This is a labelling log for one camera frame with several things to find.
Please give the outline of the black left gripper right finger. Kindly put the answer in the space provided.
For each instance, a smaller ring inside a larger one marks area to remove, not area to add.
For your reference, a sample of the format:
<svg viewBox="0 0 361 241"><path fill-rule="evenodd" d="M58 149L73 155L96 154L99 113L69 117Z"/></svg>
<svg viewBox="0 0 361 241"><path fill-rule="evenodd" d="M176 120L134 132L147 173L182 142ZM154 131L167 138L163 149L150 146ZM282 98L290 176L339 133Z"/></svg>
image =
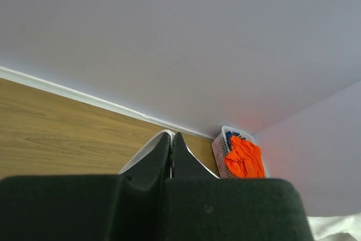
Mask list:
<svg viewBox="0 0 361 241"><path fill-rule="evenodd" d="M174 137L162 192L163 240L312 240L302 200L283 179L217 178Z"/></svg>

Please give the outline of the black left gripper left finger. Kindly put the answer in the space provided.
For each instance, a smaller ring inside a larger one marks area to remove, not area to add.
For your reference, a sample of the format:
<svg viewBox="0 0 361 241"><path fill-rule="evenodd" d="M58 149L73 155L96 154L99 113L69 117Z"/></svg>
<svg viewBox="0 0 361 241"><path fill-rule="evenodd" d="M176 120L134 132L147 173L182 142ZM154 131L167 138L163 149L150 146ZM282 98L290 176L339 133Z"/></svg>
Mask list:
<svg viewBox="0 0 361 241"><path fill-rule="evenodd" d="M171 137L122 174L1 180L2 240L156 240Z"/></svg>

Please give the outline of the white t shirt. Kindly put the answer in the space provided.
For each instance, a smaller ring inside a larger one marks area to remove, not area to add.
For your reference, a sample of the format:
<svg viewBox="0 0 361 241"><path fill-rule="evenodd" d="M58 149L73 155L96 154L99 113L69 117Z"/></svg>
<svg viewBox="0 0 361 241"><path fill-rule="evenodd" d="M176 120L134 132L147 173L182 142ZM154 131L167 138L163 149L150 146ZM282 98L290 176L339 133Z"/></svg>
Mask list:
<svg viewBox="0 0 361 241"><path fill-rule="evenodd" d="M194 156L182 134L170 130L162 130L154 135L120 170L119 174L124 174L139 164L153 151L163 135L167 135L170 139L168 154L180 154L179 162L186 161L186 175L189 176L195 172L197 176L218 178ZM307 223L314 240L360 240L360 213L336 217L308 217Z"/></svg>

